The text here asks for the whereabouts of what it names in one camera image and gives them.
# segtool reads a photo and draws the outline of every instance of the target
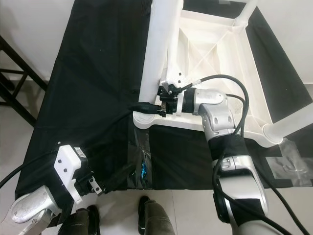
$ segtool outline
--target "leg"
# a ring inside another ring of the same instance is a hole
[[[77,210],[62,224],[58,235],[88,235],[89,215],[88,210]]]
[[[79,209],[61,226],[58,235],[100,235],[100,217],[95,205]]]
[[[139,233],[145,235],[175,235],[173,226],[169,217],[167,216],[163,207],[155,201],[149,200],[148,197],[143,197],[146,201],[144,203],[144,213],[139,204],[139,227],[140,222],[143,221],[142,216],[144,214],[145,227],[139,229]]]

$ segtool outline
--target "black cloth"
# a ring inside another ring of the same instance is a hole
[[[138,101],[149,12],[142,1],[76,0],[67,24],[25,162],[61,144],[80,146],[88,156],[95,178],[106,180],[128,162],[128,128],[118,117],[130,102]],[[243,4],[217,0],[185,0],[184,9],[235,18]],[[259,9],[246,29],[272,120],[278,121],[312,102],[299,76]],[[313,126],[290,136],[302,156],[310,157]],[[204,133],[173,127],[149,129],[152,188],[211,189],[211,159]],[[280,156],[246,140],[248,150],[277,187],[265,156]],[[41,185],[51,190],[60,207],[70,201],[54,171],[55,155],[24,169],[16,197]],[[127,189],[125,181],[118,189]]]

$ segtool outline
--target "black connector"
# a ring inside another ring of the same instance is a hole
[[[150,104],[148,102],[137,102],[130,106],[129,109],[143,114],[159,114],[161,106]]]

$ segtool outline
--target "white tube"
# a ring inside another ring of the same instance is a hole
[[[313,103],[288,117],[263,127],[263,133],[271,142],[280,143],[284,137],[313,123]]]
[[[182,7],[183,0],[153,1],[141,79],[140,102],[154,103],[156,100],[167,50]]]
[[[231,1],[246,3],[241,14],[235,19],[234,26],[247,26],[249,18],[254,12],[258,1],[257,0],[231,0]]]
[[[169,42],[168,53],[167,53],[167,68],[173,69],[174,64],[177,62],[177,48],[178,48],[178,37],[179,37],[179,20],[180,20],[180,12],[182,10],[179,9],[178,15],[176,15],[173,25],[173,30],[171,33],[171,40]]]

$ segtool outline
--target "shoe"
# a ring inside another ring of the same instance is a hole
[[[89,226],[88,234],[89,235],[100,235],[100,216],[99,210],[95,205],[87,207],[89,215]]]
[[[147,196],[142,196],[139,200],[139,205],[138,205],[138,232],[140,235],[145,234],[145,226],[146,226],[146,221],[145,221],[145,203],[149,201],[150,198]]]

